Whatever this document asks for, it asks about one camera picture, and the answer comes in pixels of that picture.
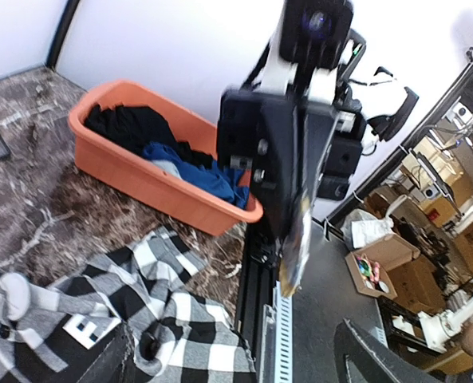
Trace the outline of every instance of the table surface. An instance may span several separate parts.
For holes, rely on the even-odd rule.
[[[68,114],[84,93],[46,68],[0,80],[0,132],[12,152],[0,161],[0,267],[45,286],[170,223],[210,263],[188,288],[234,315],[243,228],[212,237],[80,172]]]
[[[333,335],[343,318],[383,329],[375,298],[359,294],[346,266],[346,245],[313,225],[302,289],[293,296],[293,381],[337,382]]]

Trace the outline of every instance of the plaid shirt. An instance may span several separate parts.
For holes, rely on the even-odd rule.
[[[133,337],[136,382],[255,381],[248,345],[223,306],[184,289],[205,266],[161,227],[95,256],[58,286],[30,285],[17,321],[8,319],[12,293],[0,273],[0,382],[77,381],[121,326]]]

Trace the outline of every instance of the metal grate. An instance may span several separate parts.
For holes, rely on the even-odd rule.
[[[374,327],[371,330],[371,335],[378,340],[382,345],[388,348],[388,343],[387,343],[387,336],[385,335],[385,332],[383,329],[379,327]]]
[[[277,383],[293,381],[293,305],[281,296],[281,285],[274,290],[277,331],[275,338],[275,379]]]

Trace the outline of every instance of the blue clothing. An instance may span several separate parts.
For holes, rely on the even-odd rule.
[[[143,150],[142,157],[146,160],[166,160],[172,162],[181,175],[181,178],[212,195],[244,209],[249,198],[249,188],[238,186],[243,176],[243,170],[225,168],[220,170],[217,161],[213,160],[211,169],[204,166],[184,162],[169,146],[151,142]]]

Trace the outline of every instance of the white robotic arm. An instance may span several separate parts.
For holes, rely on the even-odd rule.
[[[420,324],[428,347],[441,353],[445,352],[444,343],[461,332],[463,323],[472,315],[473,297],[455,313],[450,310],[435,316],[424,312],[419,313]]]

